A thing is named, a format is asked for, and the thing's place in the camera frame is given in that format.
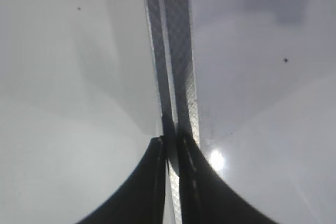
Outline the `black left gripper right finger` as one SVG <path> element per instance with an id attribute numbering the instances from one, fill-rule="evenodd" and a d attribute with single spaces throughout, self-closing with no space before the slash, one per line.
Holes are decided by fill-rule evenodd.
<path id="1" fill-rule="evenodd" d="M 275 223 L 218 176 L 189 134 L 178 133 L 176 150 L 183 223 Z"/>

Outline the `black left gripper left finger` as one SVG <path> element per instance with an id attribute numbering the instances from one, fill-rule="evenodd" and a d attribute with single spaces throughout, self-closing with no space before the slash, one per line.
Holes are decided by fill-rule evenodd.
<path id="1" fill-rule="evenodd" d="M 165 183 L 165 139 L 154 137 L 127 180 L 79 223 L 162 223 Z"/>

